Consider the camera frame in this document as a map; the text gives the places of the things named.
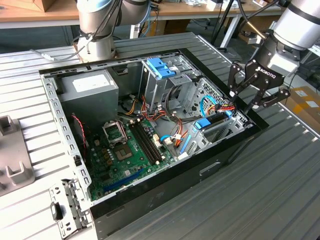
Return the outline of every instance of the green circuit board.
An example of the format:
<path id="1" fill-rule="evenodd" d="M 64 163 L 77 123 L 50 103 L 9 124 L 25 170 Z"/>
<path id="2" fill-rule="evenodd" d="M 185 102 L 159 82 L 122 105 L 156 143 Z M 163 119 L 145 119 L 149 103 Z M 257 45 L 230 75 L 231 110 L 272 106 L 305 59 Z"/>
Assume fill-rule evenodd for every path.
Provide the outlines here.
<path id="1" fill-rule="evenodd" d="M 153 131 L 151 134 L 149 132 L 149 139 L 153 141 L 152 135 L 156 132 L 149 121 L 144 119 L 140 124 L 144 129 Z M 143 178 L 174 161 L 171 153 L 163 146 L 162 150 L 158 150 L 162 156 L 162 161 L 159 161 L 158 164 L 151 164 L 129 127 L 124 127 L 125 134 L 128 138 L 127 144 L 125 145 L 120 144 L 115 146 L 115 148 L 111 148 L 102 129 L 101 132 L 97 132 L 91 138 L 87 139 L 90 147 L 87 150 L 86 160 L 89 161 L 89 164 L 86 163 L 86 165 L 92 180 L 92 184 L 89 187 L 92 201 L 119 189 L 122 185 L 106 191 L 108 186 L 118 184 L 119 181 L 123 179 L 132 178 L 124 184 L 128 185 L 132 183 L 132 181 Z M 110 129 L 108 135 L 109 139 L 119 137 L 119 133 L 115 128 Z M 126 154 L 131 156 L 125 159 L 119 159 L 119 157 L 123 158 L 120 153 L 122 153 L 123 156 Z"/>

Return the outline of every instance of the motherboard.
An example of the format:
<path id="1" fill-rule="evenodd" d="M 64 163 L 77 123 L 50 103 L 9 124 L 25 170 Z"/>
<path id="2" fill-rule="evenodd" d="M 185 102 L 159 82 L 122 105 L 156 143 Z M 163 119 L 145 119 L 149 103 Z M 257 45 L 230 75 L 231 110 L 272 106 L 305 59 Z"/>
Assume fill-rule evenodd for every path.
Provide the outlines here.
<path id="1" fill-rule="evenodd" d="M 92 201 L 143 178 L 174 161 L 148 120 L 108 123 L 87 138 L 86 165 Z"/>

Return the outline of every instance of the ram slot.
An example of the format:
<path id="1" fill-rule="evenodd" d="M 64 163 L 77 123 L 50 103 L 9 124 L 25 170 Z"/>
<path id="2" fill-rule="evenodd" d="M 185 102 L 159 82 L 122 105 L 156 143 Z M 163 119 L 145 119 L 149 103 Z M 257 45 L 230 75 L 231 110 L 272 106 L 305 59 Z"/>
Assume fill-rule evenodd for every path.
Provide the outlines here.
<path id="1" fill-rule="evenodd" d="M 161 155 L 154 146 L 153 142 L 149 139 L 143 127 L 139 124 L 133 124 L 129 126 L 133 136 L 141 147 L 142 151 L 148 158 L 148 161 L 151 165 L 156 164 L 156 161 L 161 161 Z"/>

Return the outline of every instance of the robotic arm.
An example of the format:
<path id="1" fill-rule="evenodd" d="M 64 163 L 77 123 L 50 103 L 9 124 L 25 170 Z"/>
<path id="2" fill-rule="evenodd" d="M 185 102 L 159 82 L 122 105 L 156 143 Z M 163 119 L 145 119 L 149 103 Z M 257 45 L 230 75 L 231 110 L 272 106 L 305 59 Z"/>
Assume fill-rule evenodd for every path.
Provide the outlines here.
<path id="1" fill-rule="evenodd" d="M 262 38 L 261 47 L 249 62 L 234 62 L 230 68 L 231 103 L 249 85 L 258 89 L 247 109 L 266 108 L 290 96 L 289 89 L 283 85 L 285 77 L 299 68 L 300 51 L 311 48 L 320 38 L 320 1 L 292 0 L 274 31 Z M 236 83 L 235 76 L 241 70 L 245 72 L 245 79 Z M 267 90 L 276 87 L 278 92 L 264 97 Z"/>
<path id="2" fill-rule="evenodd" d="M 136 25 L 150 14 L 150 0 L 78 0 L 80 38 L 77 44 L 84 62 L 112 58 L 116 51 L 112 34 L 120 25 Z"/>

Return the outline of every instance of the metal rail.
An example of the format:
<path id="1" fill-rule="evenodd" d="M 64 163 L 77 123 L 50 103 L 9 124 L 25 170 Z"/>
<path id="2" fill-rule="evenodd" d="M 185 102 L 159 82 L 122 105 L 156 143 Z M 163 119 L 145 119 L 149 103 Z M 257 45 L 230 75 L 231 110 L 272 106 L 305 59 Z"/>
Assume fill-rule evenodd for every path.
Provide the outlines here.
<path id="1" fill-rule="evenodd" d="M 121 57 L 188 48 L 222 81 L 230 62 L 193 33 L 115 42 Z M 68 56 L 72 47 L 45 49 Z M 52 63 L 32 52 L 0 55 L 0 115 L 18 118 L 36 181 L 0 197 L 3 239 L 60 239 L 49 209 L 48 188 L 72 177 L 38 74 Z M 241 93 L 249 102 L 256 90 Z M 110 238 L 312 239 L 320 235 L 320 143 L 289 112 L 274 105 L 258 109 L 270 127 L 230 166 L 207 178 Z M 96 239 L 91 228 L 71 239 Z"/>

